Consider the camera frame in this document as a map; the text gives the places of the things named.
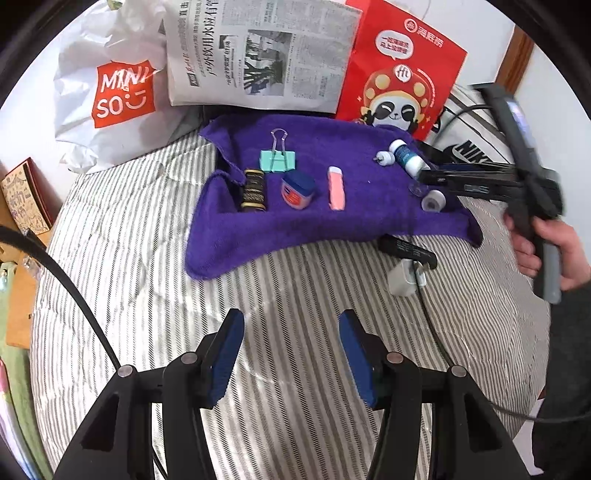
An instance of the black cord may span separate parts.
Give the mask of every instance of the black cord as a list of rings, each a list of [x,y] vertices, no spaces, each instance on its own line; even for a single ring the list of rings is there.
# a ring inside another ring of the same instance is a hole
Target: black cord
[[[25,252],[30,257],[33,257],[37,260],[45,269],[49,270],[53,274],[53,276],[57,279],[59,283],[67,290],[67,292],[71,295],[73,300],[76,302],[82,314],[88,320],[90,327],[94,331],[95,335],[98,337],[100,344],[105,349],[107,356],[111,360],[113,367],[115,370],[118,370],[121,366],[117,355],[115,355],[115,351],[113,347],[109,343],[103,329],[100,327],[99,322],[97,322],[95,315],[92,313],[92,310],[86,303],[86,300],[80,293],[80,291],[74,285],[74,282],[68,277],[66,272],[64,272],[58,263],[53,260],[53,258],[45,252],[39,245],[37,245],[32,240],[29,240],[26,236],[22,235],[20,232],[12,230],[4,225],[0,225],[0,242],[8,244],[14,248],[18,248],[22,252]],[[158,471],[163,476],[164,480],[167,480],[168,475],[160,463],[160,459],[156,454],[156,450],[152,447],[152,458]]]
[[[413,230],[411,229],[410,230],[410,238],[408,240],[411,244],[413,244],[413,238],[414,238]],[[453,360],[450,353],[447,351],[445,344],[441,340],[441,337],[439,336],[439,334],[435,330],[435,325],[433,325],[433,321],[432,321],[431,316],[429,315],[429,312],[427,310],[427,304],[425,303],[425,298],[423,297],[423,292],[421,290],[421,287],[419,287],[417,267],[415,266],[414,262],[413,262],[413,273],[414,273],[414,281],[417,285],[418,301],[421,304],[421,309],[423,310],[423,315],[427,321],[427,326],[429,327],[429,331],[431,332],[431,336],[433,337],[433,340],[435,341],[435,345],[437,346],[437,349],[441,353],[441,357],[446,361],[448,367],[452,367],[453,365],[457,365],[457,363]],[[527,415],[525,413],[519,413],[516,411],[512,411],[512,410],[509,410],[508,408],[501,407],[500,405],[497,405],[495,402],[493,402],[492,400],[490,400],[488,398],[487,398],[487,400],[496,411],[499,411],[501,413],[505,413],[505,414],[510,415],[511,417],[515,417],[517,419],[533,421],[534,423],[562,424],[562,423],[571,423],[574,421],[582,421],[582,420],[591,419],[591,410],[588,411],[587,413],[582,414],[582,415],[576,415],[576,416],[572,416],[572,417],[545,419],[545,418],[539,418],[539,417],[532,417],[531,415]]]
[[[441,130],[439,131],[439,133],[435,137],[435,140],[433,140],[433,143],[431,144],[431,148],[432,149],[435,149],[435,145],[437,145],[437,142],[439,142],[439,139],[441,138],[441,136],[443,135],[443,133],[447,131],[447,129],[450,127],[450,125],[455,120],[457,120],[458,118],[460,118],[460,116],[464,115],[464,113],[473,112],[475,110],[492,110],[492,107],[490,105],[484,105],[484,104],[470,105],[470,106],[467,106],[466,108],[460,110],[459,112],[455,113],[453,115],[453,117],[450,119],[450,121],[448,123],[446,123],[441,128]]]
[[[452,110],[452,109],[450,109],[450,108],[448,108],[448,107],[446,107],[446,106],[445,106],[445,107],[443,107],[443,110],[444,110],[444,111],[446,111],[446,112],[449,112],[449,113],[453,113],[453,110]],[[507,163],[511,163],[509,160],[507,160],[507,158],[506,158],[506,157],[505,157],[505,156],[504,156],[504,155],[503,155],[501,152],[499,152],[499,149],[498,149],[498,148],[496,148],[496,147],[494,146],[494,144],[493,144],[491,141],[489,141],[489,140],[487,140],[486,138],[484,138],[484,135],[482,135],[482,134],[481,134],[481,133],[480,133],[480,132],[479,132],[479,131],[478,131],[478,130],[475,128],[475,127],[471,126],[471,125],[470,125],[468,122],[466,122],[466,121],[465,121],[464,119],[462,119],[462,118],[460,118],[460,122],[462,122],[462,123],[463,123],[464,125],[466,125],[466,126],[467,126],[467,127],[470,129],[470,130],[472,130],[472,131],[473,131],[473,132],[474,132],[476,135],[478,135],[478,136],[480,137],[480,139],[481,139],[483,142],[486,142],[486,143],[489,145],[489,147],[493,148],[493,149],[495,150],[495,152],[497,152],[497,153],[498,153],[498,155],[499,155],[499,156],[500,156],[500,157],[501,157],[503,160],[505,160]]]

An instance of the panda cartoon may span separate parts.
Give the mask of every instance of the panda cartoon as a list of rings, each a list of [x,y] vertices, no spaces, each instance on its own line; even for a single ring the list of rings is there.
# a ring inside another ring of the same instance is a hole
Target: panda cartoon
[[[379,95],[369,104],[362,120],[367,125],[393,125],[410,134],[418,128],[421,106],[400,90]]]
[[[363,88],[360,122],[393,125],[413,134],[421,128],[431,100],[430,82],[406,65],[378,70]]]

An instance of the human hand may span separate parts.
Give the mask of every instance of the human hand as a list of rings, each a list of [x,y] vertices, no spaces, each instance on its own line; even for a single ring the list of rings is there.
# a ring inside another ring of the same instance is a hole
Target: human hand
[[[504,221],[511,235],[511,244],[515,251],[519,271],[534,278],[542,266],[542,260],[535,255],[534,244],[519,234],[509,215],[505,214]],[[562,260],[561,290],[571,290],[591,280],[591,266],[587,262],[583,245],[574,228],[561,220],[541,220],[539,218],[534,218],[532,225],[540,237],[553,243],[560,250]]]

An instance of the binder clip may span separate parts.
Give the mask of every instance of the binder clip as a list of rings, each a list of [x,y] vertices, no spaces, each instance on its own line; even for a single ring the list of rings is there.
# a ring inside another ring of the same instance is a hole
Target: binder clip
[[[277,151],[277,137],[275,136],[275,132],[283,132],[280,152]],[[271,130],[271,136],[273,137],[273,148],[271,150],[261,150],[261,158],[259,159],[261,170],[264,172],[295,170],[296,152],[293,150],[285,150],[287,132],[282,128],[275,128]]]

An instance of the chinese characters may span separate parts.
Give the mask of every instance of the chinese characters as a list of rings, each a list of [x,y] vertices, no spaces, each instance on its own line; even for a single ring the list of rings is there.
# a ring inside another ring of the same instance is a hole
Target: chinese characters
[[[424,27],[419,27],[417,34],[421,35],[423,38],[426,38],[429,42],[435,44],[439,48],[443,47],[443,40],[439,37],[436,37],[432,32],[427,31]]]
[[[408,54],[409,43],[404,40],[399,40],[394,37],[385,37],[379,44],[382,48],[387,48],[388,50],[397,51],[404,55]]]

